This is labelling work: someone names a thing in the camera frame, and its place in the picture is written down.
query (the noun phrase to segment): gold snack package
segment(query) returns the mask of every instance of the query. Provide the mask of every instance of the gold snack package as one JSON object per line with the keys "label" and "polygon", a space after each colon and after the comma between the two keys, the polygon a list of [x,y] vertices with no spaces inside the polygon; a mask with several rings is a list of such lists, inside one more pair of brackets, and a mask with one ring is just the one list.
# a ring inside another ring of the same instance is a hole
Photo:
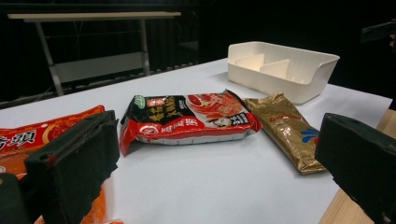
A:
{"label": "gold snack package", "polygon": [[319,131],[309,125],[283,92],[262,99],[246,98],[243,101],[300,174],[308,175],[325,170],[315,160]]}

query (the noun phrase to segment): white table top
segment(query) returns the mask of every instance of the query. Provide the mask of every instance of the white table top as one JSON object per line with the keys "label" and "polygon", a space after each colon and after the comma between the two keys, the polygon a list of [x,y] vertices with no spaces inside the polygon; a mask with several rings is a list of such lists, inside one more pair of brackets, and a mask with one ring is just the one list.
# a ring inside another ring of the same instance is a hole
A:
{"label": "white table top", "polygon": [[[222,92],[266,95],[232,83],[227,60],[0,110],[0,127],[79,113],[96,105],[122,118],[134,95]],[[328,84],[297,108],[320,129],[324,113],[376,127],[391,100]],[[301,176],[263,132],[233,142],[193,146],[143,145],[120,157],[106,181],[107,212],[126,224],[140,223],[319,223],[339,189],[325,172]]]}

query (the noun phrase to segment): red noodle package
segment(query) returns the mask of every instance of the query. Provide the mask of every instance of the red noodle package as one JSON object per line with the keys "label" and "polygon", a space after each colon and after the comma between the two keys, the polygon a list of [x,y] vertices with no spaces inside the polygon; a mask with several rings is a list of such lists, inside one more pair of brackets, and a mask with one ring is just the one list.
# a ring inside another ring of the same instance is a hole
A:
{"label": "red noodle package", "polygon": [[[90,115],[105,111],[102,105],[78,114],[46,120],[14,129],[0,129],[0,173],[10,173],[18,179],[26,175],[24,160],[70,127]],[[92,210],[81,223],[102,223],[106,220],[105,190],[92,202]],[[40,217],[35,224],[45,223]]]}
{"label": "red noodle package", "polygon": [[120,150],[138,140],[187,145],[242,139],[262,124],[231,91],[144,97],[136,95],[121,121]]}

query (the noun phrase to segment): white table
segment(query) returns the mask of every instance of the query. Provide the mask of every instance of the white table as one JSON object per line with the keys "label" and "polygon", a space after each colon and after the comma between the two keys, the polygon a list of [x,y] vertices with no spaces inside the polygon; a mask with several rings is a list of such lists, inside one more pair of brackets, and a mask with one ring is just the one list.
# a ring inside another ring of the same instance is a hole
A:
{"label": "white table", "polygon": [[[96,105],[120,119],[136,94],[234,91],[265,97],[227,78],[227,60],[204,63],[89,91],[0,110],[0,127],[78,113]],[[391,100],[327,85],[298,109],[319,129],[324,113],[376,127]],[[193,146],[143,145],[106,181],[107,211],[126,224],[317,224],[339,187],[329,173],[301,176],[263,132],[233,142]]]}
{"label": "white table", "polygon": [[[142,68],[149,75],[149,49],[146,39],[146,20],[172,19],[180,16],[180,12],[100,12],[100,13],[45,13],[45,14],[8,14],[12,20],[33,22],[40,37],[41,46],[47,58],[49,71],[58,95],[64,95],[62,83],[97,77],[112,73]],[[80,60],[69,63],[55,63],[50,54],[47,38],[41,26],[42,22],[60,21],[130,21],[138,20],[140,26],[141,52],[107,56],[97,59]]]}

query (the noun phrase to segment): white plastic tray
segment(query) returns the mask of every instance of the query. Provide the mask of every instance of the white plastic tray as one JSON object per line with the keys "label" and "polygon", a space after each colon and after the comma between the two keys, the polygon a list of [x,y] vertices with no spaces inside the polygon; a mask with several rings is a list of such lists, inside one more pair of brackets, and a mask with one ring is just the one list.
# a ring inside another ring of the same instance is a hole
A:
{"label": "white plastic tray", "polygon": [[294,104],[320,95],[339,56],[263,42],[230,45],[228,79],[266,94],[283,92]]}

